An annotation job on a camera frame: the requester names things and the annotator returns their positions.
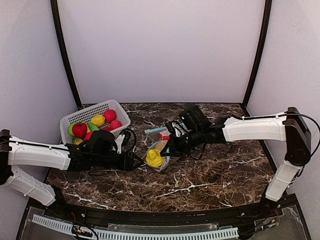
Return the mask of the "brown toy potato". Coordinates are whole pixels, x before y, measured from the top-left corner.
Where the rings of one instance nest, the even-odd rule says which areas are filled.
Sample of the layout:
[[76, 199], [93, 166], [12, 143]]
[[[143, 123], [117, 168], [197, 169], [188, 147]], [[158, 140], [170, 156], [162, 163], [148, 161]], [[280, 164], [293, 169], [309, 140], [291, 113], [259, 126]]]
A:
[[159, 142], [156, 142], [156, 143], [155, 143], [154, 148], [161, 151], [161, 150], [164, 149], [164, 147], [166, 146], [166, 144], [167, 144], [167, 141], [159, 141]]

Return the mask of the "clear zip bag blue zipper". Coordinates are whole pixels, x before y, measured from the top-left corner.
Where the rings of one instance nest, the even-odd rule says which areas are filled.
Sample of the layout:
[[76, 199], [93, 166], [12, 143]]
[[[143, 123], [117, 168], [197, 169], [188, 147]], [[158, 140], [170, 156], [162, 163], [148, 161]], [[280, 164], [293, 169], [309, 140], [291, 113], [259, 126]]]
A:
[[144, 133], [147, 136], [147, 139], [150, 143], [154, 144], [160, 141], [168, 141], [170, 139], [171, 133], [168, 131], [168, 129], [164, 127], [158, 127], [158, 128], [153, 128], [149, 129], [150, 132]]

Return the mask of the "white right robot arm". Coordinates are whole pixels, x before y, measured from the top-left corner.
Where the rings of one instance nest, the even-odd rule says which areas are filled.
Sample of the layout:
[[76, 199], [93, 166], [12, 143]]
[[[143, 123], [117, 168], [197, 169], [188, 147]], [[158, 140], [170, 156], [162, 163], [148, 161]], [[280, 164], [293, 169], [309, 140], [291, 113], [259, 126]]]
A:
[[268, 184], [264, 198], [277, 202], [300, 170], [312, 157], [311, 132], [304, 115], [295, 107], [274, 115], [221, 117], [210, 121], [197, 105], [180, 115], [182, 124], [166, 124], [169, 140], [160, 152], [161, 157], [191, 155], [198, 146], [257, 140], [286, 143], [286, 154]]

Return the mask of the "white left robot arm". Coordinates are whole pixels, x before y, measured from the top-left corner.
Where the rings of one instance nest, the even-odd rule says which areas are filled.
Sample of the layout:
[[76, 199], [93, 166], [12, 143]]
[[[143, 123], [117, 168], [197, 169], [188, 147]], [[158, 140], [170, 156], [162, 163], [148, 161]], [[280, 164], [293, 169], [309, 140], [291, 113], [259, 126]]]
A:
[[0, 183], [11, 187], [26, 197], [49, 207], [64, 203], [61, 190], [29, 175], [20, 165], [54, 168], [67, 172], [89, 171], [93, 167], [133, 171], [143, 165], [142, 158], [133, 147], [123, 149], [130, 139], [136, 141], [133, 130], [126, 128], [115, 137], [105, 130], [93, 131], [80, 144], [44, 144], [19, 139], [8, 129], [0, 132]]

